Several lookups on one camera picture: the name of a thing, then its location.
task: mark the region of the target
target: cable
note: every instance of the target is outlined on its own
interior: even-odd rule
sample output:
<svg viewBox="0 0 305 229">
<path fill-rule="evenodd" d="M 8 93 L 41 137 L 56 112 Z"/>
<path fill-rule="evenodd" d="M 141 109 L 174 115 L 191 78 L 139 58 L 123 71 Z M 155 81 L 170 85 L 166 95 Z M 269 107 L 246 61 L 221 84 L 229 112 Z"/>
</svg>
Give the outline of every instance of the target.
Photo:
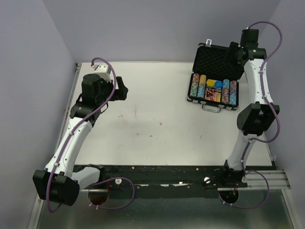
<svg viewBox="0 0 305 229">
<path fill-rule="evenodd" d="M 258 21 L 258 22 L 256 22 L 256 23 L 250 25 L 248 28 L 251 28 L 252 26 L 257 25 L 257 24 L 260 24 L 260 23 L 272 25 L 273 27 L 276 28 L 276 30 L 278 31 L 278 33 L 279 33 L 279 35 L 280 35 L 280 41 L 279 41 L 279 43 L 278 43 L 276 49 L 274 49 L 274 51 L 273 51 L 273 52 L 263 61 L 262 66 L 261 66 L 261 69 L 260 69 L 260 80 L 261 80 L 261 88 L 262 88 L 263 98 L 264 98 L 264 100 L 266 101 L 266 103 L 268 104 L 268 106 L 270 107 L 270 109 L 271 109 L 273 115 L 275 116 L 275 120 L 276 120 L 276 124 L 277 124 L 277 131 L 276 131 L 276 134 L 274 135 L 274 137 L 271 138 L 271 139 L 269 139 L 269 140 L 261 140 L 261 139 L 256 138 L 256 137 L 250 138 L 250 139 L 249 139 L 249 142 L 247 143 L 247 145 L 246 145 L 245 148 L 244 148 L 242 157 L 240 158 L 240 160 L 241 160 L 241 162 L 242 162 L 242 168 L 243 168 L 243 171 L 244 171 L 245 175 L 248 175 L 249 173 L 254 172 L 254 173 L 259 174 L 259 175 L 265 180 L 266 185 L 267 185 L 267 196 L 266 196 L 266 198 L 262 201 L 262 203 L 260 203 L 260 204 L 258 204 L 258 205 L 256 205 L 256 206 L 253 206 L 253 207 L 244 207 L 244 206 L 238 206 L 238 205 L 229 204 L 229 203 L 225 202 L 225 201 L 222 199 L 222 197 L 220 196 L 220 194 L 218 194 L 219 199 L 223 202 L 223 204 L 228 205 L 228 206 L 231 206 L 231 207 L 233 207 L 233 208 L 243 208 L 243 209 L 254 209 L 254 208 L 258 208 L 258 207 L 262 206 L 263 204 L 265 204 L 265 203 L 267 202 L 267 200 L 269 199 L 270 188 L 269 188 L 269 183 L 268 183 L 266 177 L 265 177 L 263 174 L 261 174 L 260 172 L 256 171 L 256 170 L 249 170 L 249 171 L 246 172 L 245 167 L 244 167 L 244 156 L 245 156 L 245 154 L 246 154 L 246 152 L 247 152 L 247 149 L 249 148 L 249 145 L 250 145 L 251 141 L 256 140 L 256 141 L 259 141 L 259 142 L 262 142 L 262 143 L 269 143 L 269 142 L 272 142 L 272 141 L 276 140 L 276 138 L 277 138 L 278 135 L 280 134 L 280 130 L 281 130 L 280 120 L 279 120 L 279 118 L 278 118 L 278 116 L 277 116 L 277 113 L 276 113 L 275 109 L 273 108 L 272 104 L 269 102 L 269 100 L 268 100 L 267 97 L 266 97 L 265 88 L 264 88 L 264 78 L 263 78 L 263 77 L 264 77 L 264 72 L 263 72 L 263 70 L 264 70 L 264 65 L 266 64 L 267 60 L 269 60 L 269 59 L 277 52 L 277 50 L 280 48 L 280 46 L 282 45 L 283 35 L 282 35 L 282 32 L 281 32 L 280 28 L 279 28 L 277 25 L 275 25 L 274 23 L 269 22 L 269 21 Z"/>
<path fill-rule="evenodd" d="M 88 118 L 90 118 L 92 115 L 94 115 L 95 113 L 97 113 L 98 111 L 100 111 L 100 110 L 110 101 L 110 99 L 111 99 L 111 97 L 113 96 L 114 91 L 115 91 L 115 87 L 116 87 L 116 83 L 117 83 L 117 82 L 116 82 L 116 75 L 115 75 L 115 71 L 114 71 L 113 67 L 111 66 L 111 64 L 110 64 L 108 61 L 106 61 L 105 59 L 103 59 L 103 58 L 101 58 L 101 57 L 95 57 L 95 58 L 93 58 L 92 61 L 91 61 L 91 63 L 93 64 L 95 60 L 101 60 L 101 61 L 105 62 L 105 63 L 109 66 L 109 68 L 111 69 L 112 74 L 113 74 L 113 89 L 112 89 L 112 91 L 111 91 L 109 97 L 105 100 L 105 102 L 104 102 L 101 106 L 99 106 L 99 107 L 98 107 L 96 110 L 94 110 L 92 113 L 88 114 L 88 115 L 87 115 L 86 117 L 84 117 L 81 121 L 79 121 L 78 124 L 75 125 L 75 127 L 71 130 L 72 134 L 77 130 L 77 128 L 78 128 L 84 121 L 86 121 L 86 120 L 87 120 Z M 68 144 L 68 142 L 69 142 L 71 136 L 72 136 L 72 135 L 68 135 L 68 137 L 67 137 L 66 140 L 64 141 L 63 146 L 62 146 L 62 148 L 61 148 L 61 150 L 60 150 L 60 152 L 59 152 L 59 154 L 58 154 L 58 157 L 57 157 L 57 159 L 56 159 L 56 162 L 54 163 L 54 167 L 53 167 L 53 169 L 52 169 L 52 171 L 51 171 L 51 174 L 50 174 L 50 177 L 49 177 L 49 180 L 48 180 L 47 191 L 46 191 L 46 201 L 47 201 L 47 207 L 48 207 L 48 210 L 49 210 L 50 213 L 56 212 L 56 211 L 60 208 L 60 206 L 61 206 L 61 204 L 59 204 L 55 209 L 52 209 L 52 208 L 51 208 L 51 206 L 50 206 L 50 188 L 51 188 L 51 181 L 52 181 L 52 178 L 53 178 L 53 176 L 54 176 L 54 173 L 55 173 L 55 170 L 56 170 L 56 167 L 57 167 L 56 164 L 58 165 L 58 163 L 60 162 L 61 156 L 62 156 L 62 154 L 63 154 L 63 152 L 64 152 L 64 150 L 65 150 L 65 148 L 66 148 L 66 146 L 67 146 L 67 144 Z"/>
<path fill-rule="evenodd" d="M 132 197 L 130 198 L 130 200 L 126 204 L 124 204 L 122 206 L 119 206 L 119 207 L 103 207 L 101 205 L 94 205 L 94 204 L 92 204 L 92 202 L 91 202 L 91 195 L 89 195 L 89 203 L 90 203 L 89 207 L 94 206 L 94 207 L 96 207 L 96 209 L 100 208 L 100 209 L 106 209 L 106 210 L 119 210 L 119 209 L 127 207 L 128 205 L 131 204 L 131 202 L 134 199 L 135 188 L 134 188 L 134 185 L 133 185 L 132 181 L 129 180 L 128 178 L 125 178 L 125 177 L 114 177 L 114 178 L 110 178 L 110 179 L 104 180 L 104 181 L 99 182 L 99 183 L 92 184 L 91 186 L 101 185 L 101 184 L 104 184 L 104 183 L 107 183 L 109 181 L 116 180 L 116 179 L 127 180 L 131 184 L 131 186 L 132 186 Z"/>
</svg>

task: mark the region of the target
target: yellow poker chip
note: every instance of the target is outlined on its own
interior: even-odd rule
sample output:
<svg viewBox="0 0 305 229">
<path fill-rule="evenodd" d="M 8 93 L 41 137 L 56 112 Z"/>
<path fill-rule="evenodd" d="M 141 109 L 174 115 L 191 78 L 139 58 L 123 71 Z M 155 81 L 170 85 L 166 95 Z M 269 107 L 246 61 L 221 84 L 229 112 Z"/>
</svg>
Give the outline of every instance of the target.
<svg viewBox="0 0 305 229">
<path fill-rule="evenodd" d="M 215 85 L 215 81 L 214 80 L 207 80 L 206 84 L 210 87 L 213 87 Z"/>
</svg>

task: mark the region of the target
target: blue poker chip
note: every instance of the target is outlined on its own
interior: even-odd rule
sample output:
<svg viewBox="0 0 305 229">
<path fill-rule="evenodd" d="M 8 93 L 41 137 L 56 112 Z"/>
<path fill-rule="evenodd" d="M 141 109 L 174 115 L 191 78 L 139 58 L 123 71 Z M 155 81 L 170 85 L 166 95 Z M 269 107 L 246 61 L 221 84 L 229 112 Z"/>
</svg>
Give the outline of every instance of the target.
<svg viewBox="0 0 305 229">
<path fill-rule="evenodd" d="M 214 87 L 216 88 L 222 88 L 223 87 L 223 83 L 220 81 L 216 81 Z"/>
</svg>

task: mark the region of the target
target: dark gray floor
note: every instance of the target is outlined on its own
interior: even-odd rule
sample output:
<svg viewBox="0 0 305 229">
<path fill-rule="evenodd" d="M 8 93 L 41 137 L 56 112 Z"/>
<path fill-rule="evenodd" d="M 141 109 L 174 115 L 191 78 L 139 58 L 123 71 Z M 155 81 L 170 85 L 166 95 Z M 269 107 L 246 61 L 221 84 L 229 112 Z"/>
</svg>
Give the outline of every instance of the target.
<svg viewBox="0 0 305 229">
<path fill-rule="evenodd" d="M 238 204 L 255 205 L 264 191 L 240 192 Z M 119 205 L 116 200 L 109 205 Z M 218 199 L 136 199 L 121 210 L 89 207 L 87 193 L 81 192 L 72 207 L 62 206 L 56 213 L 45 204 L 40 229 L 292 229 L 282 192 L 271 192 L 269 201 L 252 210 L 225 206 Z"/>
</svg>

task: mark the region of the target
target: poker chip case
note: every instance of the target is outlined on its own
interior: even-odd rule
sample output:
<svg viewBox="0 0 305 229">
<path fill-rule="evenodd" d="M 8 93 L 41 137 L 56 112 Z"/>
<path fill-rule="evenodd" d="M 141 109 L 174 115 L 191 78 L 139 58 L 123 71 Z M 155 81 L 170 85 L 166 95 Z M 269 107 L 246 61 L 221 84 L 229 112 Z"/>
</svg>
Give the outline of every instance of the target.
<svg viewBox="0 0 305 229">
<path fill-rule="evenodd" d="M 228 47 L 212 45 L 210 39 L 198 45 L 191 74 L 187 101 L 201 104 L 206 111 L 218 113 L 222 108 L 238 108 L 238 80 L 244 73 L 242 66 L 224 61 Z M 210 109 L 205 105 L 218 107 Z"/>
</svg>

